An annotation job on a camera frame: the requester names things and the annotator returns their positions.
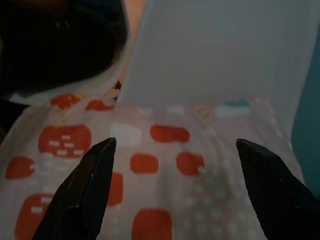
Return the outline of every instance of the teal wall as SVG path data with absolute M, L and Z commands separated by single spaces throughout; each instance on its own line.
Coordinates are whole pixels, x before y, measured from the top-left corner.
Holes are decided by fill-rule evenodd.
M 291 141 L 305 184 L 320 199 L 320 27 Z

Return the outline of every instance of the blue wall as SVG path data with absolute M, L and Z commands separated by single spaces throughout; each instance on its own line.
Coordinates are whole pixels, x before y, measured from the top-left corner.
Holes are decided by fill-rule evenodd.
M 320 26 L 291 141 L 305 184 L 320 199 Z

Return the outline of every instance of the orange pattern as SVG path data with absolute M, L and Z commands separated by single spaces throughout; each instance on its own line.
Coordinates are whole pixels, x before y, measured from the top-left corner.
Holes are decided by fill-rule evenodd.
M 30 240 L 35 234 L 43 218 L 52 194 L 35 194 L 29 196 L 23 203 L 16 221 L 14 236 L 16 240 Z
M 182 142 L 190 140 L 190 133 L 184 127 L 153 125 L 150 128 L 151 137 L 160 143 Z
M 203 156 L 190 152 L 181 152 L 176 157 L 176 167 L 186 176 L 199 175 L 199 167 L 204 167 L 205 161 Z
M 51 105 L 58 106 L 61 109 L 68 109 L 72 105 L 79 102 L 81 99 L 80 97 L 74 94 L 64 94 L 57 97 L 54 97 L 50 100 Z
M 131 240 L 172 240 L 172 221 L 161 209 L 142 209 L 135 216 Z
M 85 107 L 85 110 L 108 111 L 114 109 L 114 106 L 105 105 L 101 100 L 92 100 Z
M 52 153 L 64 158 L 79 158 L 91 145 L 91 135 L 85 125 L 47 126 L 38 142 L 40 153 Z
M 158 171 L 159 163 L 156 156 L 136 153 L 131 157 L 131 171 L 137 174 L 152 174 Z
M 124 178 L 121 173 L 114 172 L 111 178 L 110 193 L 107 206 L 120 204 L 123 199 Z
M 6 168 L 6 179 L 22 179 L 31 176 L 34 173 L 34 169 L 30 169 L 30 166 L 35 162 L 27 156 L 15 156 L 12 158 L 8 167 Z

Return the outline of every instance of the dark fabric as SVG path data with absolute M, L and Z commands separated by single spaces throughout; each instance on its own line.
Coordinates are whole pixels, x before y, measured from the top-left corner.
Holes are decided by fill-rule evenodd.
M 28 105 L 13 103 L 0 98 L 0 128 L 6 133 Z
M 114 34 L 78 10 L 55 17 L 0 1 L 0 96 L 44 90 L 107 69 L 117 48 Z

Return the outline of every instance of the pink fabric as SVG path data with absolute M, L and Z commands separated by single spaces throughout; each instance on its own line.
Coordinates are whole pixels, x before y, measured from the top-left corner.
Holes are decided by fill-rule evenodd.
M 302 180 L 275 111 L 232 104 L 114 106 L 65 95 L 28 108 L 0 147 L 0 239 L 31 239 L 54 192 L 94 144 L 117 138 L 101 240 L 266 239 L 236 139 L 278 154 Z

